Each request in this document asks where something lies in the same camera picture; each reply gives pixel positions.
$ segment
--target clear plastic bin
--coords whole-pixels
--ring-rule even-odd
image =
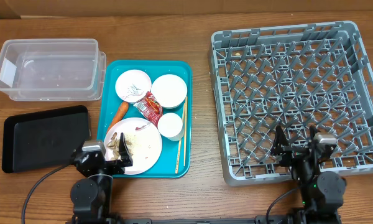
[[[0,91],[16,101],[99,100],[106,56],[94,39],[7,40]]]

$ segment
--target carrot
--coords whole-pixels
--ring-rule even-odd
[[[116,114],[114,115],[114,118],[111,122],[111,125],[109,125],[109,128],[106,132],[108,132],[117,122],[123,119],[124,115],[127,113],[127,110],[129,109],[129,103],[126,101],[123,101],[123,103],[120,104],[119,109],[117,110]]]

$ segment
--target black tray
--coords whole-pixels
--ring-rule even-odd
[[[4,122],[2,170],[11,173],[65,164],[73,150],[90,138],[85,106],[8,117]]]

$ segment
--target white cup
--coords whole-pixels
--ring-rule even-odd
[[[164,114],[157,123],[157,129],[171,141],[179,141],[184,135],[182,119],[175,113]]]

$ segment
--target white label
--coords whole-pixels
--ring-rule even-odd
[[[4,82],[12,88],[16,70],[17,67],[5,58],[1,65],[0,81]]]

